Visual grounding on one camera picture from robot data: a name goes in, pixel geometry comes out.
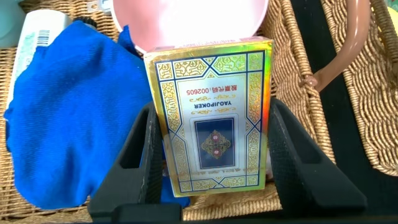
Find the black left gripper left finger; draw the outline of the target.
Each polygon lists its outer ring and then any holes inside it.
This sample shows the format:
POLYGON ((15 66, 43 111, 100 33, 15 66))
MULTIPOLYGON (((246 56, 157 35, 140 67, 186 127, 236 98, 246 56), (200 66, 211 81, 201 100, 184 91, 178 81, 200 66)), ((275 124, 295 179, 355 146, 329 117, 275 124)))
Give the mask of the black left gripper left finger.
POLYGON ((177 203, 161 203, 162 136, 152 102, 138 114, 88 212, 95 223, 178 223, 177 203))

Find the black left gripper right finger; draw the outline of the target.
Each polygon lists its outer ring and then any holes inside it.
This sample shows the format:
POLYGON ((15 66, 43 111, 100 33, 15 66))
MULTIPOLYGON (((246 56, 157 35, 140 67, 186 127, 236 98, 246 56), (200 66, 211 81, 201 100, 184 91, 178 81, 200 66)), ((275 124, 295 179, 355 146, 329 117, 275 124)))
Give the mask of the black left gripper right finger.
POLYGON ((268 143, 274 183, 288 216, 346 215, 367 208, 366 196, 276 98, 269 110, 268 143))

